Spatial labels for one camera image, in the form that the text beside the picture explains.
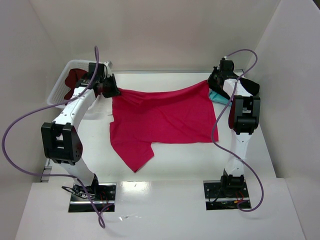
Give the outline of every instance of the fabric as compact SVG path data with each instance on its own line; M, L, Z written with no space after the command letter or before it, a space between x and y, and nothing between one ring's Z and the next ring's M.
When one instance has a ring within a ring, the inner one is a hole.
M226 99L225 97L221 96L219 93L216 93L213 90L210 90L209 98L212 102L220 103L220 104L224 104L224 105L226 105L229 101L228 99Z
M178 91L120 92L112 98L110 142L132 171L138 171L154 156L151 143L212 142L216 117L206 81ZM213 136L218 141L218 130Z
M74 94L76 83L88 72L79 68L73 68L69 71L68 76L64 80L64 84L70 88L70 91L64 96L64 100L69 100Z

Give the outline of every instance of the black cable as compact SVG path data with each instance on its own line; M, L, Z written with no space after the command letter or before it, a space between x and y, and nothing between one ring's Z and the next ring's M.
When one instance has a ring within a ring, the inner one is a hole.
M218 191L218 194L216 195L216 198L215 198L215 200L213 200L213 201L210 201L210 197L208 196L209 203L210 203L211 205L213 205L213 204L218 200L221 190L222 190L222 187L220 187L220 189L219 189L219 191Z

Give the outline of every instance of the wall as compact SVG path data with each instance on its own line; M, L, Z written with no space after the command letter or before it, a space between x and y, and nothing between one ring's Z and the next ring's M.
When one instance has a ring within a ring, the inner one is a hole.
M0 0L0 135L17 117L46 105L64 65L28 1ZM37 113L18 123L8 136L8 154L29 171L42 172L45 156L40 127L54 110ZM16 236L31 184L0 154L0 238Z
M279 0L30 0L65 61L115 70L207 71L239 48L255 48ZM248 53L234 56L244 68Z
M261 84L260 123L308 240L320 239L320 10L282 0L256 48L248 77Z

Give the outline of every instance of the plastic basket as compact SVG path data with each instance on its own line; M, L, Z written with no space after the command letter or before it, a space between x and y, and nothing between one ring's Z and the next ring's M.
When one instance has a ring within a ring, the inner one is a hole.
M69 61L65 68L63 69L61 75L59 76L58 80L56 81L49 97L46 100L48 105L58 104L63 102L65 99L65 95L70 91L70 87L65 85L65 80L69 75L69 71L71 69L82 69L85 71L89 70L89 63L93 61L88 60L71 60ZM57 106L59 109L64 109L65 105Z

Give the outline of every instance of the white table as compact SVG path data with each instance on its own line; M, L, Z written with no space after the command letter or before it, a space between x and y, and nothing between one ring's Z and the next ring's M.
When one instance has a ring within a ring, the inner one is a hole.
M116 80L120 88L160 92L182 89L208 76L132 73L117 74ZM100 228L93 212L68 213L70 194L61 190L61 185L72 186L73 180L51 177L49 183L32 185L17 240L305 239L286 182L276 178L260 127L251 138L246 161L261 177L263 204L252 213L206 211L203 181L220 179L228 154L212 143L156 143L152 145L155 157L133 173L110 145L110 107L110 99L100 99L78 129L88 167L101 183L117 183L115 212L103 215L107 228ZM222 108L214 104L217 116ZM226 112L218 124L220 144L227 148L231 138L228 115ZM52 173L65 172L54 164ZM255 206L261 197L260 187L247 169L245 177Z

